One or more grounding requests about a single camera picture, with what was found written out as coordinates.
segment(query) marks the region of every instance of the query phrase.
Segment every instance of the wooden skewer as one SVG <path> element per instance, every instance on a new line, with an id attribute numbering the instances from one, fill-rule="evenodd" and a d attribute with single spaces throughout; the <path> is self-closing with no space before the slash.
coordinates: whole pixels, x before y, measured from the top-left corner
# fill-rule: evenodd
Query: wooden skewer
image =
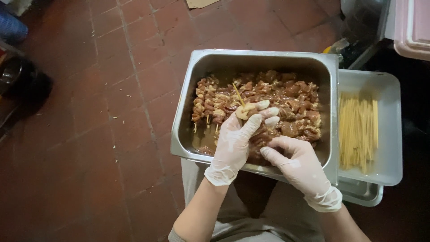
<path id="1" fill-rule="evenodd" d="M 233 83 L 233 87 L 236 90 L 237 95 L 239 96 L 240 103 L 242 103 L 242 105 L 245 106 L 245 103 L 243 102 L 242 97 L 240 96 L 239 91 L 237 90 L 237 87 L 234 83 Z"/>

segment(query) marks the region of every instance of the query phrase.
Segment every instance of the hand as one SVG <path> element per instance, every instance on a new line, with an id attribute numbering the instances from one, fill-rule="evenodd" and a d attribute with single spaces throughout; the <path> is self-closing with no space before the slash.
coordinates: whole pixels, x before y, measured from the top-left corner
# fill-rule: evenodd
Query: hand
<path id="1" fill-rule="evenodd" d="M 215 186 L 230 185 L 237 172 L 244 166 L 249 154 L 249 138 L 260 127 L 262 121 L 279 122 L 279 109 L 269 108 L 268 100 L 255 103 L 259 114 L 251 116 L 243 127 L 234 112 L 222 125 L 218 145 L 211 165 L 206 169 L 206 178 Z"/>
<path id="2" fill-rule="evenodd" d="M 268 146 L 261 148 L 261 154 L 277 166 L 295 188 L 304 193 L 309 206 L 319 212 L 334 212 L 341 208 L 342 194 L 331 186 L 309 142 L 280 136 L 269 142 Z M 271 147 L 285 149 L 285 152 L 292 154 L 291 159 Z"/>

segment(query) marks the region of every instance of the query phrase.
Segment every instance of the pink container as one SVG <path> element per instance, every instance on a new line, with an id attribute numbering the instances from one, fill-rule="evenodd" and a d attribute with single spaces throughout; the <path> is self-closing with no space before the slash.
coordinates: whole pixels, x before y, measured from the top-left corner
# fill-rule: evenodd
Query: pink container
<path id="1" fill-rule="evenodd" d="M 397 0 L 394 49 L 430 61 L 430 0 Z"/>

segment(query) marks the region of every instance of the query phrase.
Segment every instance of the person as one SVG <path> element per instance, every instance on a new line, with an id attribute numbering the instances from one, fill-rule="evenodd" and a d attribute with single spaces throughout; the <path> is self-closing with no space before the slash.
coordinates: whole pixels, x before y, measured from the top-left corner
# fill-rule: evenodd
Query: person
<path id="1" fill-rule="evenodd" d="M 263 120 L 267 123 L 279 112 L 267 109 L 267 101 L 255 106 L 259 114 L 243 127 L 235 113 L 222 124 L 209 167 L 182 160 L 186 207 L 173 224 L 169 241 L 370 241 L 342 204 L 340 191 L 328 181 L 311 144 L 286 136 L 272 139 L 261 153 L 290 184 L 278 182 L 261 216 L 249 216 L 231 183 L 248 158 L 249 138 Z M 283 156 L 275 147 L 292 157 Z"/>

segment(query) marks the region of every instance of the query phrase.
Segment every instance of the blue basket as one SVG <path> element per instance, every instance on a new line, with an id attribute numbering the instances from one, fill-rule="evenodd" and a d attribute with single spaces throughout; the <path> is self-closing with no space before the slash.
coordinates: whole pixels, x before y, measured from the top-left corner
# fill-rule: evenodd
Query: blue basket
<path id="1" fill-rule="evenodd" d="M 0 38 L 7 43 L 19 43 L 27 34 L 27 26 L 0 7 Z"/>

